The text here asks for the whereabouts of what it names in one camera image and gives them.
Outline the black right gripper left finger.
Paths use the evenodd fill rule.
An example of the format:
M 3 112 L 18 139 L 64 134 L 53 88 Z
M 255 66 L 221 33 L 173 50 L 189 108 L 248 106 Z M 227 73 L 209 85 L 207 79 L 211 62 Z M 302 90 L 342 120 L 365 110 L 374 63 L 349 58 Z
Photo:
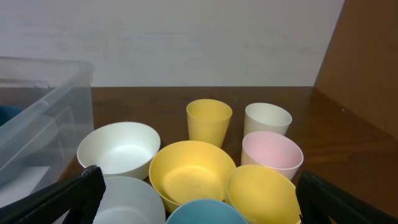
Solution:
M 98 166 L 89 166 L 69 179 L 56 182 L 1 208 L 1 223 L 93 223 L 106 190 Z

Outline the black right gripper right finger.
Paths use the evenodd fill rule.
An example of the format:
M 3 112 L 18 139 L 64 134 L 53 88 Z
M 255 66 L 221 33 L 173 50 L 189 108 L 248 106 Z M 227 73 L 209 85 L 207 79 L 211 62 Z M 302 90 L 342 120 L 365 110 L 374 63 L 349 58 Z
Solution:
M 309 171 L 303 171 L 295 189 L 303 224 L 397 224 L 397 219 L 348 194 Z

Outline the dark blue bowl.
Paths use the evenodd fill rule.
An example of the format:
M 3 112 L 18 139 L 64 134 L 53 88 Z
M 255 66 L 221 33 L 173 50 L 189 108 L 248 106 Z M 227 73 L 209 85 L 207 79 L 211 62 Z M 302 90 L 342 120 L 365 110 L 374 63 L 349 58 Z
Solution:
M 0 106 L 0 126 L 7 123 L 9 120 L 17 116 L 19 113 L 22 112 L 22 109 L 15 108 L 8 105 L 1 105 Z

